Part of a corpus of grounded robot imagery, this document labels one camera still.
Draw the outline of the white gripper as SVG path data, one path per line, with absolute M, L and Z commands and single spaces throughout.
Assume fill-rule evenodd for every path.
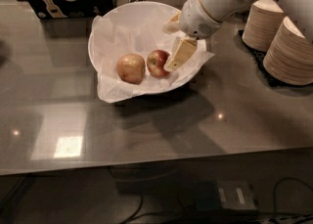
M 162 28 L 162 31 L 167 34 L 181 30 L 190 35 L 175 39 L 171 55 L 167 59 L 164 69 L 166 71 L 178 70 L 197 51 L 197 39 L 210 38 L 220 27 L 221 23 L 207 13 L 201 0 L 187 0 L 181 13 L 174 14 Z

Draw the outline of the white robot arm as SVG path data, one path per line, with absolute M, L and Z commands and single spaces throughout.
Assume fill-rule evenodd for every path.
M 180 13 L 173 16 L 163 31 L 182 31 L 185 35 L 175 41 L 165 68 L 176 70 L 196 52 L 197 42 L 208 39 L 221 24 L 237 12 L 249 8 L 257 0 L 187 0 Z M 313 0 L 274 0 L 295 22 L 307 41 L 313 41 Z

